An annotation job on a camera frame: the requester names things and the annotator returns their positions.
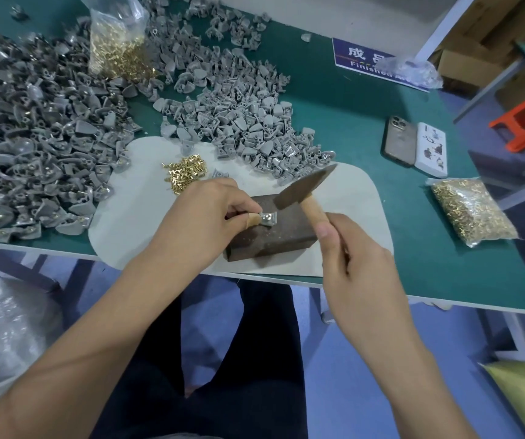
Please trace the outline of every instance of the forearm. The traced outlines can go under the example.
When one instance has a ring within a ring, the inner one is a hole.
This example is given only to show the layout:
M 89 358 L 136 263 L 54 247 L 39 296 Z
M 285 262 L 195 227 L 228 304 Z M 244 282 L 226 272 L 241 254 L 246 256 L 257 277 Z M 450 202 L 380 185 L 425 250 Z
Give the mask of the forearm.
M 144 332 L 187 281 L 145 260 L 133 260 L 0 398 L 0 438 L 90 435 Z
M 403 349 L 396 361 L 371 369 L 403 439 L 478 437 L 443 382 L 433 354 L 420 340 Z

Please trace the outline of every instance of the dark wooden block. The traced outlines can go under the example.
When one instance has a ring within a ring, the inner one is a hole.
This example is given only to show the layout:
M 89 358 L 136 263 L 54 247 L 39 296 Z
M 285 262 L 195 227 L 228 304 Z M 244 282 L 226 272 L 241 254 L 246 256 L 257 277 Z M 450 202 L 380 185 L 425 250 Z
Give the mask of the dark wooden block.
M 305 249 L 315 243 L 317 237 L 301 206 L 295 203 L 278 211 L 273 202 L 275 197 L 276 194 L 252 197 L 263 212 L 277 211 L 277 224 L 248 228 L 234 237 L 226 248 L 229 262 Z

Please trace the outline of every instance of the sign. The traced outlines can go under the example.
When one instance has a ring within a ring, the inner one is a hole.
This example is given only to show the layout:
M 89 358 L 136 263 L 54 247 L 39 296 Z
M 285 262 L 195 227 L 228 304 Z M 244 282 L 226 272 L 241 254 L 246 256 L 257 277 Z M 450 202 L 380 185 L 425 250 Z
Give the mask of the sign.
M 376 49 L 370 49 L 366 46 L 350 43 L 348 41 L 339 40 L 338 38 L 332 38 L 332 43 L 334 47 L 336 66 L 356 71 L 357 73 L 365 73 L 371 77 L 389 80 L 398 83 L 399 85 L 413 87 L 420 91 L 429 92 L 426 87 L 415 85 L 405 79 L 405 77 L 394 75 L 392 73 L 384 73 L 374 68 L 379 60 L 394 57 L 394 55 L 377 51 Z

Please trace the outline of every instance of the plastic bag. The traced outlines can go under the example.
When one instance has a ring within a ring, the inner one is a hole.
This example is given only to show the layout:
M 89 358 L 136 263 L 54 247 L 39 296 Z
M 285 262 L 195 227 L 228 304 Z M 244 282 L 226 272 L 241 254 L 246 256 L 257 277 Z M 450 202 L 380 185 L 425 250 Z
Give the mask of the plastic bag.
M 435 198 L 457 235 L 470 248 L 485 240 L 518 239 L 515 226 L 479 178 L 430 178 Z
M 430 62 L 411 57 L 388 57 L 380 59 L 374 69 L 398 75 L 414 85 L 427 89 L 441 89 L 443 79 Z
M 90 9 L 90 73 L 140 81 L 154 77 L 145 50 L 149 14 L 138 0 L 81 0 Z
M 44 291 L 0 279 L 0 396 L 62 331 L 59 305 Z

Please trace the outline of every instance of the hammer head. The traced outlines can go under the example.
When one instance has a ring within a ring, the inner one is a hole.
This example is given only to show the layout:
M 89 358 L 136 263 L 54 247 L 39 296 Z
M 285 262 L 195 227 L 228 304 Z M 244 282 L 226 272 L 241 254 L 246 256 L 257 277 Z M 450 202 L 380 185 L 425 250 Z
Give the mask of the hammer head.
M 329 165 L 327 168 L 320 171 L 315 171 L 306 177 L 303 177 L 296 182 L 290 184 L 285 188 L 279 195 L 274 199 L 275 206 L 277 209 L 285 209 L 287 206 L 292 205 L 296 202 L 301 202 L 309 194 L 313 192 L 327 176 L 329 176 L 337 164 Z

